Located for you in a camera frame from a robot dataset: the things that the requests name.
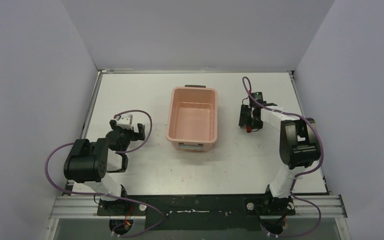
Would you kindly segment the red handled screwdriver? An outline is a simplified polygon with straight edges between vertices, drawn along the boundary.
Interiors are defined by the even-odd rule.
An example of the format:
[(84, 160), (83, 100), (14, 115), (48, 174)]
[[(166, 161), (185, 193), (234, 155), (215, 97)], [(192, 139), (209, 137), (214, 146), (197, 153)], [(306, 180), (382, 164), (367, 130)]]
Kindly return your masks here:
[(253, 131), (253, 129), (251, 127), (248, 127), (248, 126), (245, 128), (245, 130), (247, 133), (251, 133)]

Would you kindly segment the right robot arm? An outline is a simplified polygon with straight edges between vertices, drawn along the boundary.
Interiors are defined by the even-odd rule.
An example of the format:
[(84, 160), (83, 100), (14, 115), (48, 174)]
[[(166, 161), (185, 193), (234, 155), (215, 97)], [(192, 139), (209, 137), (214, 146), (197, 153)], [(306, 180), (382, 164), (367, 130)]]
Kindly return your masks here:
[(285, 112), (277, 104), (266, 102), (261, 92), (248, 93), (248, 100), (248, 104), (241, 105), (238, 126), (247, 133), (261, 130), (264, 124), (279, 131), (279, 156), (282, 163), (267, 187), (266, 191), (270, 195), (261, 201), (262, 209), (272, 215), (281, 209), (281, 199), (292, 196), (291, 191), (299, 174), (320, 159), (320, 142), (313, 131), (315, 121), (312, 118)]

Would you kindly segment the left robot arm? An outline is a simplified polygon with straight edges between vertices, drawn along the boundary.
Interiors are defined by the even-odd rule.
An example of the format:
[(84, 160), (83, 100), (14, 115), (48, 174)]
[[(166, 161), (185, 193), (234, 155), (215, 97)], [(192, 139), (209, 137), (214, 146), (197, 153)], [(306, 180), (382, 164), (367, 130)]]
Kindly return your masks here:
[(132, 126), (131, 120), (109, 122), (111, 131), (105, 137), (91, 142), (77, 139), (64, 163), (63, 172), (67, 180), (85, 184), (95, 193), (102, 193), (100, 199), (109, 202), (108, 208), (117, 216), (128, 210), (127, 191), (117, 183), (110, 173), (124, 173), (129, 158), (125, 154), (131, 142), (144, 141), (145, 126)]

